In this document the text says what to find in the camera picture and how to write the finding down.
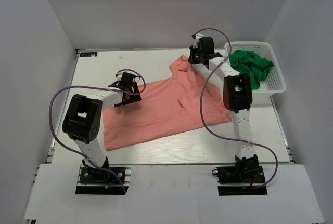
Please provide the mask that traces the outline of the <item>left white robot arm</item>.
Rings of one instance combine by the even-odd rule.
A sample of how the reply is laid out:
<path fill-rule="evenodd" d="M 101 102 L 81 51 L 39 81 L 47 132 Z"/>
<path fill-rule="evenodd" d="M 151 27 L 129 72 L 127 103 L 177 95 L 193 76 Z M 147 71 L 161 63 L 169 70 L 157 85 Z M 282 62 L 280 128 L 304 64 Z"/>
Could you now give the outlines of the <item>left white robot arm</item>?
<path fill-rule="evenodd" d="M 116 81 L 107 89 L 88 96 L 75 94 L 67 109 L 62 124 L 66 133 L 83 154 L 83 165 L 91 168 L 108 168 L 109 162 L 98 141 L 102 112 L 110 107 L 119 107 L 141 101 L 136 79 L 139 73 L 122 69 L 116 73 Z"/>

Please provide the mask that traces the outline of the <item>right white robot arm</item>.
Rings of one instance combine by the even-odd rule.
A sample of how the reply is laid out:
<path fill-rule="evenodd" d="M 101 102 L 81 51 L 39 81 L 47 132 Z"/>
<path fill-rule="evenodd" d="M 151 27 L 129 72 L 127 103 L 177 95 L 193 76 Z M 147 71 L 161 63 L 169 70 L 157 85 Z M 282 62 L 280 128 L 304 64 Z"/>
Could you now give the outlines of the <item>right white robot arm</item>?
<path fill-rule="evenodd" d="M 197 33 L 192 36 L 194 43 L 190 46 L 188 62 L 199 72 L 203 67 L 211 73 L 207 76 L 204 86 L 215 74 L 223 81 L 222 99 L 224 107 L 229 111 L 234 128 L 234 138 L 212 135 L 228 141 L 241 143 L 235 154 L 235 167 L 242 173 L 249 173 L 259 168 L 258 157 L 255 153 L 249 124 L 250 107 L 253 102 L 250 76 L 239 73 L 227 63 L 219 52 L 215 52 L 214 41 L 211 37 Z"/>

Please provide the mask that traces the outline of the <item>pink t-shirt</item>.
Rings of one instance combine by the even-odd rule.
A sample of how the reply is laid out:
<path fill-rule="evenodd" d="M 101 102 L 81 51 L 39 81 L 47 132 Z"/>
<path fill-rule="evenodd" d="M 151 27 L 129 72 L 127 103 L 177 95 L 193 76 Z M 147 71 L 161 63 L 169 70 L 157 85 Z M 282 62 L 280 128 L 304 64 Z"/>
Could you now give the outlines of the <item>pink t-shirt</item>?
<path fill-rule="evenodd" d="M 231 121 L 220 88 L 203 78 L 182 55 L 171 77 L 140 85 L 141 101 L 103 111 L 107 151 Z"/>

